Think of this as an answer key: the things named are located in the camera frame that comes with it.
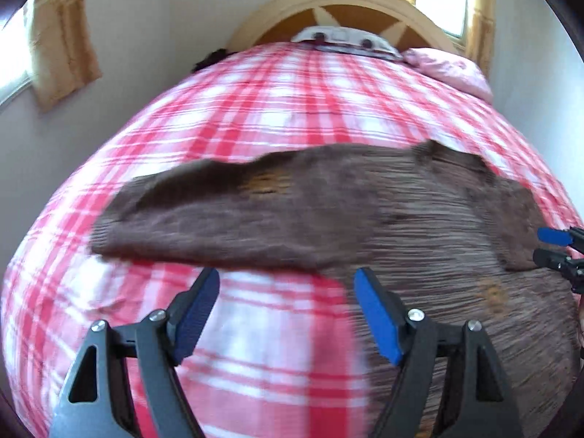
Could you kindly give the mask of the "brown knitted sweater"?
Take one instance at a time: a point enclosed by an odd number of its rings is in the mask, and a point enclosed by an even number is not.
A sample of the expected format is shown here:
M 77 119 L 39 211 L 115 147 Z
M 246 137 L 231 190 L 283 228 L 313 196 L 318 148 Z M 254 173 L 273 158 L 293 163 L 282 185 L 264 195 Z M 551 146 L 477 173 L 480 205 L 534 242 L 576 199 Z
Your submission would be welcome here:
M 103 256 L 316 273 L 356 269 L 440 322 L 485 322 L 524 433 L 545 429 L 579 372 L 566 281 L 534 265 L 530 189 L 474 154 L 323 145 L 246 163 L 199 160 L 125 184 L 94 223 Z

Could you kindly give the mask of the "red white plaid bedsheet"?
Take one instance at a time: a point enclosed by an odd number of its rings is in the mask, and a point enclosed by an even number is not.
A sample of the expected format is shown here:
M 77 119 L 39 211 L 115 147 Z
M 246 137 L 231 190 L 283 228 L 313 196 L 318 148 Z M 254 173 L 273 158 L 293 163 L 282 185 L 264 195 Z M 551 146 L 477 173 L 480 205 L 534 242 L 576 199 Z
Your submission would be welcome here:
M 546 226 L 579 222 L 561 183 L 490 104 L 405 64 L 270 43 L 152 101 L 53 194 L 8 265 L 2 342 L 14 404 L 50 431 L 91 323 L 133 322 L 202 266 L 96 254 L 98 216 L 137 177 L 199 160 L 246 163 L 323 145 L 436 141 L 531 190 Z M 220 266 L 221 293 L 181 385 L 213 437 L 360 437 L 394 374 L 349 287 L 316 273 Z

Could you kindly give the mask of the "pink pillow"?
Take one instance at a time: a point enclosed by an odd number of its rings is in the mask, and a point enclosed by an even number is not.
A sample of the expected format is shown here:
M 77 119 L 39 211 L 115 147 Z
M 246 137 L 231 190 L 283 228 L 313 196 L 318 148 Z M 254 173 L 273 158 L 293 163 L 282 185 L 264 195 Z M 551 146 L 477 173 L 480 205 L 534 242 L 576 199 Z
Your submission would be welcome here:
M 431 47 L 405 50 L 402 57 L 417 72 L 487 104 L 493 103 L 491 87 L 482 70 L 472 60 Z

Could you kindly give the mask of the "yellow curtain right of headboard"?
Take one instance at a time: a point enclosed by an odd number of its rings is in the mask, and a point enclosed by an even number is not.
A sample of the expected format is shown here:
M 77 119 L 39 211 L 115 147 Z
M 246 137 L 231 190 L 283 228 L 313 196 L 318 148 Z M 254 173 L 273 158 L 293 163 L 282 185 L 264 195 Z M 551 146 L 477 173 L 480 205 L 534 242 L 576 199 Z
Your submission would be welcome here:
M 494 51 L 496 0 L 467 0 L 465 55 L 488 77 Z

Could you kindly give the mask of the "white patterned pillow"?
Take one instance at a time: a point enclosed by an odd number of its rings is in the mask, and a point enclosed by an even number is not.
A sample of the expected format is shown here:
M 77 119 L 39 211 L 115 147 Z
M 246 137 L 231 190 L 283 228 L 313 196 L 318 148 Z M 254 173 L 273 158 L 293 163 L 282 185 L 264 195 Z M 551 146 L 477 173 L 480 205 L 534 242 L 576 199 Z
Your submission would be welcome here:
M 325 53 L 343 53 L 387 61 L 403 60 L 400 51 L 381 36 L 347 27 L 308 27 L 293 36 L 291 42 L 304 43 Z

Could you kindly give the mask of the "arched wooden headboard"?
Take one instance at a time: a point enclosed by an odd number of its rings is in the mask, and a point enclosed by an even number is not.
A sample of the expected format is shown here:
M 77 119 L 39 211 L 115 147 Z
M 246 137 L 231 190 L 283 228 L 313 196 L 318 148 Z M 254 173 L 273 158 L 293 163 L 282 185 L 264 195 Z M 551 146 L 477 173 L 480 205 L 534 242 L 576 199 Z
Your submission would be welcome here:
M 227 50 L 238 53 L 265 43 L 288 42 L 311 26 L 363 30 L 397 50 L 434 47 L 457 52 L 452 39 L 406 0 L 271 0 L 246 18 Z

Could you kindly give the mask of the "side window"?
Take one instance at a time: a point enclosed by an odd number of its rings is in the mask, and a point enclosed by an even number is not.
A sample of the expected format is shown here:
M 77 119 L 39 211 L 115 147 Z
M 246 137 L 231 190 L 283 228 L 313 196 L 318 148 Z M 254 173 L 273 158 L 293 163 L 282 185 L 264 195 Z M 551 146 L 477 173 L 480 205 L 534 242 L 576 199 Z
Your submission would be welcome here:
M 32 57 L 29 31 L 35 0 L 27 0 L 1 30 L 0 100 L 1 105 L 11 101 L 30 83 Z

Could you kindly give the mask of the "yellow curtain left window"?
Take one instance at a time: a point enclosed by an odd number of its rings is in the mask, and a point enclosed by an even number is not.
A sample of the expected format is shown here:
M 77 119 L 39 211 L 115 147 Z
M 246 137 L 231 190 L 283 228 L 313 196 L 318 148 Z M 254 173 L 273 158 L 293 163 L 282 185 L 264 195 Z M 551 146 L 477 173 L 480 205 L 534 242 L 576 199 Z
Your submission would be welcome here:
M 102 77 L 85 0 L 34 0 L 29 48 L 32 89 L 45 112 Z

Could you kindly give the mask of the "black item beside bed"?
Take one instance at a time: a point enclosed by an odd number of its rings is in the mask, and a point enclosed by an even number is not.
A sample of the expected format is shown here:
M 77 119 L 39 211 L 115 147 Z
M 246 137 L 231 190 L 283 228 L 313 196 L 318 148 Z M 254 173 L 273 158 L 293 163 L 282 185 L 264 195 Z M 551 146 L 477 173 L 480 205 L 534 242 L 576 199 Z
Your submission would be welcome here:
M 194 64 L 194 66 L 191 69 L 191 74 L 194 74 L 212 65 L 218 64 L 219 62 L 225 60 L 230 55 L 231 53 L 226 49 L 214 50 L 211 53 L 208 53 L 202 60 Z

